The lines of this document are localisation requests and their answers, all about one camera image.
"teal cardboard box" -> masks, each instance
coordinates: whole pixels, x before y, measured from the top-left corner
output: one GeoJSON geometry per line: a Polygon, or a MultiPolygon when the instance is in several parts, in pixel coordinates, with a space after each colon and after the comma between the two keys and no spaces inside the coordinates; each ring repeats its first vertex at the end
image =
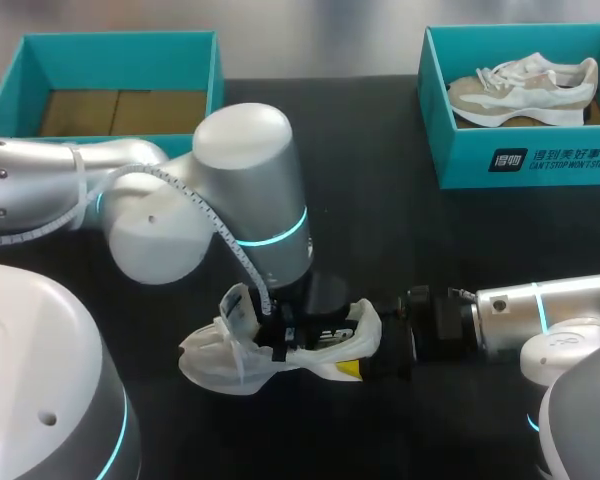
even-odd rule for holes
{"type": "MultiPolygon", "coordinates": [[[[0,85],[0,137],[91,143],[116,136],[37,137],[50,95],[64,90],[206,93],[220,108],[224,81],[214,32],[32,34],[22,38],[0,85]]],[[[187,134],[133,135],[170,158],[191,150],[187,134]]]]}
{"type": "Polygon", "coordinates": [[[418,95],[441,188],[600,185],[600,125],[456,125],[447,84],[535,52],[555,63],[593,57],[600,69],[600,24],[427,28],[418,95]]]}

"beige and white sneaker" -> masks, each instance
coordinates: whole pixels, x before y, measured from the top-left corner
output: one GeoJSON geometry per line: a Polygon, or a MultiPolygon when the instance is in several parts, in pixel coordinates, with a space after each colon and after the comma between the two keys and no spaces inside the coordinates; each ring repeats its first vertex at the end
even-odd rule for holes
{"type": "Polygon", "coordinates": [[[451,83],[448,95],[457,115],[483,127],[498,127],[513,117],[548,125],[583,125],[584,109],[598,87],[593,58],[561,65],[534,53],[476,73],[451,83]]]}

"cardboard box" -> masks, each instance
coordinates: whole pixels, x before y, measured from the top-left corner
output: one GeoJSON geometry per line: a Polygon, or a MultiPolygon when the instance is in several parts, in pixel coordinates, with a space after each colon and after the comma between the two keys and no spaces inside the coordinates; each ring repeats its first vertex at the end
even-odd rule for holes
{"type": "Polygon", "coordinates": [[[191,150],[195,126],[222,106],[223,89],[214,32],[26,35],[0,85],[0,137],[133,135],[173,158],[191,150]]]}
{"type": "Polygon", "coordinates": [[[592,105],[594,124],[519,126],[525,122],[518,121],[511,128],[456,124],[446,84],[475,75],[476,68],[493,68],[534,52],[556,63],[594,57],[600,68],[600,24],[427,28],[418,94],[441,188],[600,184],[600,77],[597,105],[592,105]]]}

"white sneaker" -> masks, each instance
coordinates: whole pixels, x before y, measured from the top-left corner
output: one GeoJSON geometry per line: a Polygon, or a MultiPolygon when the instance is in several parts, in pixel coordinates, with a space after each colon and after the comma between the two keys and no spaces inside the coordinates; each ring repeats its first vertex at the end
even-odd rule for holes
{"type": "Polygon", "coordinates": [[[549,62],[539,53],[477,69],[449,86],[452,110],[483,127],[498,127],[513,117],[535,118],[548,125],[584,125],[584,109],[598,87],[598,64],[549,62]]]}
{"type": "Polygon", "coordinates": [[[275,374],[297,368],[327,380],[359,381],[339,371],[336,364],[370,357],[382,337],[380,317],[371,302],[363,298],[351,304],[347,315],[348,320],[358,322],[351,338],[319,350],[298,348],[287,353],[286,362],[274,362],[271,347],[260,347],[253,341],[260,327],[246,286],[238,284],[229,289],[220,314],[211,325],[182,342],[184,352],[178,365],[193,383],[229,395],[252,395],[275,374]]]}

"logo on box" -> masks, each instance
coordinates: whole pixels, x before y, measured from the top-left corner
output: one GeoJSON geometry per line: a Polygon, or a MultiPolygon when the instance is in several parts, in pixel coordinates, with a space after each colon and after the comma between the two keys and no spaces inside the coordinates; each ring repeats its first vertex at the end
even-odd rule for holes
{"type": "Polygon", "coordinates": [[[490,172],[517,172],[527,156],[526,148],[498,148],[493,153],[490,172]]]}

